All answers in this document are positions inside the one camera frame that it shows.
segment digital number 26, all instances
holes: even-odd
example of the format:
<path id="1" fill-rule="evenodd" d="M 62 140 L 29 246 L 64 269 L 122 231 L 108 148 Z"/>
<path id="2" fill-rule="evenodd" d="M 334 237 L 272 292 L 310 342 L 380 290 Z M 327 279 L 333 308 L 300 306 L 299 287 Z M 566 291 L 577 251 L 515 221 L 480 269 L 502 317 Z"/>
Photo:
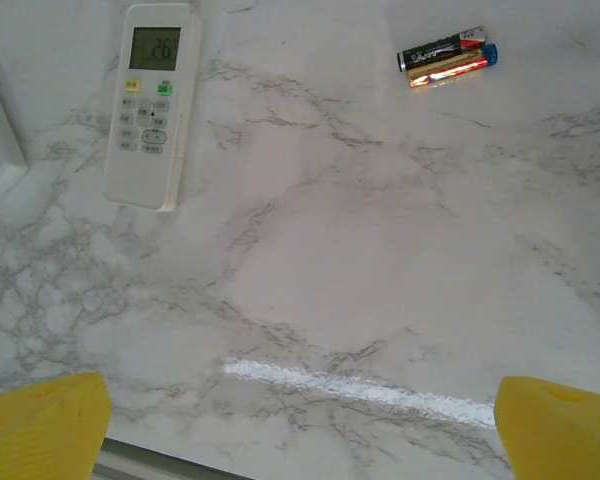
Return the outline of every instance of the digital number 26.
<path id="1" fill-rule="evenodd" d="M 168 38 L 156 38 L 156 44 L 151 49 L 151 57 L 167 59 L 171 57 L 171 47 Z"/>

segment remote display screen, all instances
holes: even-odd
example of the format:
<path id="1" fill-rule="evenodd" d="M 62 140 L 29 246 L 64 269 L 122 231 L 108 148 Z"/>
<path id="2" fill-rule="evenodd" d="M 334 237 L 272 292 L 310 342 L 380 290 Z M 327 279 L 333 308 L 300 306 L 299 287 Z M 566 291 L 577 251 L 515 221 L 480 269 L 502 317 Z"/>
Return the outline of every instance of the remote display screen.
<path id="1" fill-rule="evenodd" d="M 180 28 L 137 27 L 133 30 L 129 68 L 173 72 L 179 43 Z"/>

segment yellow object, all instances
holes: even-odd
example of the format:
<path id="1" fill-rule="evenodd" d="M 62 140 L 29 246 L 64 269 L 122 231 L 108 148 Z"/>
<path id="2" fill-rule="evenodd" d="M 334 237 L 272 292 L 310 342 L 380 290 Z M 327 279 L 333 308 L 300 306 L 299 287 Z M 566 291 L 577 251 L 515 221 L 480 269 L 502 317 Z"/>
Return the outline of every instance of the yellow object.
<path id="1" fill-rule="evenodd" d="M 124 82 L 124 89 L 127 92 L 139 92 L 141 88 L 142 88 L 142 81 L 140 81 L 138 79 L 130 78 Z"/>
<path id="2" fill-rule="evenodd" d="M 600 395 L 507 377 L 495 418 L 516 480 L 600 480 Z"/>
<path id="3" fill-rule="evenodd" d="M 88 479 L 110 417 L 99 373 L 0 394 L 0 480 Z"/>

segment blue battery terminal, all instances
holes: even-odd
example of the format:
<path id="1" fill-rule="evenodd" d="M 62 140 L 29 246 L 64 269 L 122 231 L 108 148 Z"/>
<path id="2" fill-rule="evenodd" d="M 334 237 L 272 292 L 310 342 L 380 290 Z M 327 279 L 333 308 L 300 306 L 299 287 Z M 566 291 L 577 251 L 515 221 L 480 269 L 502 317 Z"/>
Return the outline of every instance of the blue battery terminal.
<path id="1" fill-rule="evenodd" d="M 498 63 L 498 49 L 496 48 L 495 44 L 490 43 L 485 45 L 481 48 L 481 50 L 482 56 L 487 59 L 489 66 Z"/>

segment remote control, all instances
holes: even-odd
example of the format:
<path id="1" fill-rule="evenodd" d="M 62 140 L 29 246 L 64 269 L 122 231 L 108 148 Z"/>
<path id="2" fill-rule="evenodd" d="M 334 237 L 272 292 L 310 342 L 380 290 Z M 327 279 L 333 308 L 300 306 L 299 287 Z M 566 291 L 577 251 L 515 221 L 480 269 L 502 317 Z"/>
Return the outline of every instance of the remote control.
<path id="1" fill-rule="evenodd" d="M 202 30 L 190 4 L 127 11 L 104 175 L 107 199 L 159 212 L 175 207 Z"/>

